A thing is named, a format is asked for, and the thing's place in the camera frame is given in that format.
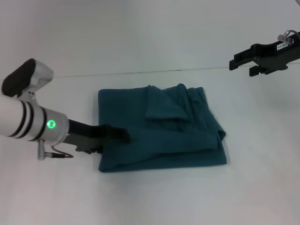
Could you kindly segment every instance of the teal towel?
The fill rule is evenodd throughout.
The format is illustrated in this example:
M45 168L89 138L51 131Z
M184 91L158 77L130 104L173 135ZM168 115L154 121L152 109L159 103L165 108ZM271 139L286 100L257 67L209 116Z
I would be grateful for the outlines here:
M225 132L210 112L203 88L183 84L100 90L99 125L126 128L131 143L109 140L102 172L226 164Z

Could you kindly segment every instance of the green cloth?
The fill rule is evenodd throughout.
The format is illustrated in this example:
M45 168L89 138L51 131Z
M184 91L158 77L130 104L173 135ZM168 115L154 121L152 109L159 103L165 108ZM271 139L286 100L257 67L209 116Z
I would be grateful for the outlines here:
M225 132L210 112L203 88L183 84L100 90L99 125L126 128L131 143L109 140L102 172L226 164Z

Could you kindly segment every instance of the green indicator light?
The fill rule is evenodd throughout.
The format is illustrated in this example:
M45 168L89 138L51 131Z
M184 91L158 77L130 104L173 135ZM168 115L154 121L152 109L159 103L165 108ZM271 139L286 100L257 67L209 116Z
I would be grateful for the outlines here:
M53 128L55 128L56 123L55 123L54 120L49 120L49 121L47 122L47 126L48 126L50 129L53 129Z

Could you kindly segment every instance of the label sticker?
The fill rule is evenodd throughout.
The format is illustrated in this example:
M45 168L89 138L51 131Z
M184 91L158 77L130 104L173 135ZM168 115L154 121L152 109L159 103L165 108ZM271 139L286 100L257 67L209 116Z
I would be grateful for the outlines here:
M289 46L289 45L287 43L283 42L283 43L277 45L277 51L280 50L280 49L283 49L283 48L285 48L287 46Z

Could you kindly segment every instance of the black stripe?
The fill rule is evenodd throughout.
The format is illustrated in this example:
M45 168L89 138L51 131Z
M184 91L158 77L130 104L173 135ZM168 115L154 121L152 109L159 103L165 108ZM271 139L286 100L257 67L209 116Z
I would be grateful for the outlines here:
M23 133L21 136L16 137L17 139L20 139L20 138L25 137L25 136L28 134L28 132L30 131L31 126L32 126L33 117L34 117L34 111L33 111L33 107L32 107L32 105L31 105L31 103L30 103L30 102L27 102L27 104L29 105L29 109L30 109L30 119L29 119L29 123L28 123L28 126L27 126L27 128L25 129L24 133Z
M19 126L18 129L17 129L12 135L10 135L9 137L14 137L14 136L16 136L16 135L22 130L22 128L23 128L23 126L24 126L25 119L26 119L26 114L27 114L27 113L26 113L27 110L26 110L26 105L25 105L25 103L24 103L23 101L21 101L21 103L22 103L22 106L23 106L23 117L22 117L20 126Z
M29 142L35 142L36 140L38 140L42 136L42 134L44 133L44 131L46 129L47 114L46 114L46 110L43 107L41 107L41 109L43 111L43 116L44 116L43 126L42 126L40 132L38 133L38 135L35 138L33 138L32 140L30 140Z

